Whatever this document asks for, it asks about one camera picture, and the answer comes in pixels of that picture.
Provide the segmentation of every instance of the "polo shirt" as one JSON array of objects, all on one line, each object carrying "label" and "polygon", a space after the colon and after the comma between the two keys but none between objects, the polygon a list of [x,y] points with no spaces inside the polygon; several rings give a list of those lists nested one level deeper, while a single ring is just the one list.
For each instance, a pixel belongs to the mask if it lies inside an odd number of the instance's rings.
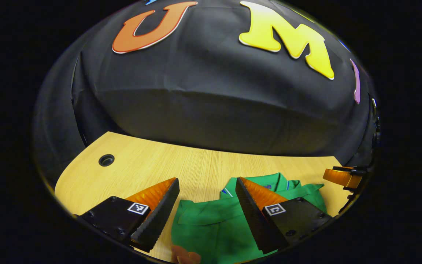
[{"label": "polo shirt", "polygon": [[[302,185],[286,180],[281,173],[246,177],[277,192],[286,199],[303,197],[327,213],[320,194],[323,184]],[[218,200],[209,202],[179,201],[171,230],[172,243],[201,255],[201,264],[234,264],[272,254],[258,249],[236,195],[237,178],[232,177]]]}]

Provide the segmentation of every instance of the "black cloth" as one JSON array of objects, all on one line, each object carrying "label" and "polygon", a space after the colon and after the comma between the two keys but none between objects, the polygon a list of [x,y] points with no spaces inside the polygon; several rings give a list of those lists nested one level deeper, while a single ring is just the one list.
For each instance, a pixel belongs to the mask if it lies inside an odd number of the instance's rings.
[{"label": "black cloth", "polygon": [[[50,70],[33,125],[34,157],[50,184],[107,131],[230,152],[370,162],[373,82],[334,35],[286,4],[256,1],[294,28],[303,23],[325,38],[334,80],[307,65],[308,45],[296,60],[277,34],[279,52],[241,44],[251,12],[238,1],[200,0],[161,42],[113,52],[126,20],[156,10],[136,32],[146,34],[176,2],[140,1],[118,11],[82,35]],[[359,68],[360,104],[353,99],[350,59]]]}]

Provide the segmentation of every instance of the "orange letter u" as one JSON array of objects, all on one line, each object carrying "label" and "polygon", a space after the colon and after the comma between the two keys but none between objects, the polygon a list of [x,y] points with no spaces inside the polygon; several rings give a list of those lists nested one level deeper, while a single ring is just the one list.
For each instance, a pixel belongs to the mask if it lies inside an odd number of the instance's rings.
[{"label": "orange letter u", "polygon": [[114,43],[112,44],[112,50],[116,53],[122,54],[141,50],[158,43],[174,32],[186,9],[196,5],[197,3],[198,2],[195,1],[183,2],[164,7],[164,10],[167,10],[167,13],[160,22],[159,26],[157,26],[157,28],[153,31],[140,36],[134,35],[139,25],[148,15],[151,15],[156,11],[151,10],[126,20],[123,24],[124,27],[120,30],[114,40]]}]

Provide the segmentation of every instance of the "yellow letter m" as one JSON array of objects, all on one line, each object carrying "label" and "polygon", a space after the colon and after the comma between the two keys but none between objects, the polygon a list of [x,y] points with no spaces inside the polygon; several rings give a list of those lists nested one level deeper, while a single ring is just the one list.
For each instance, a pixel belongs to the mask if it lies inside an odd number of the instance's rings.
[{"label": "yellow letter m", "polygon": [[250,30],[239,35],[242,44],[278,52],[281,50],[281,44],[273,38],[274,28],[291,57],[299,58],[309,44],[310,54],[305,57],[307,64],[328,79],[335,78],[325,47],[325,39],[318,32],[303,24],[295,29],[281,15],[263,5],[246,1],[240,4],[250,8],[251,12]]}]

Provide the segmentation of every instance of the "table surface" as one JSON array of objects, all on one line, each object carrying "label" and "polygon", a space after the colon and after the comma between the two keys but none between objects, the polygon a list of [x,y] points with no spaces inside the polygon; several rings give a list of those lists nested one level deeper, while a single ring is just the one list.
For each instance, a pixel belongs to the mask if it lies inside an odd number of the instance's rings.
[{"label": "table surface", "polygon": [[[112,154],[102,167],[99,158]],[[281,172],[301,184],[325,184],[320,189],[328,214],[335,216],[350,192],[322,179],[325,169],[340,166],[335,157],[279,157],[183,147],[107,132],[81,152],[64,170],[55,196],[72,214],[83,214],[115,195],[127,198],[149,186],[177,177],[180,194],[154,249],[146,255],[170,261],[171,225],[181,199],[219,199],[231,177],[256,177]]]}]

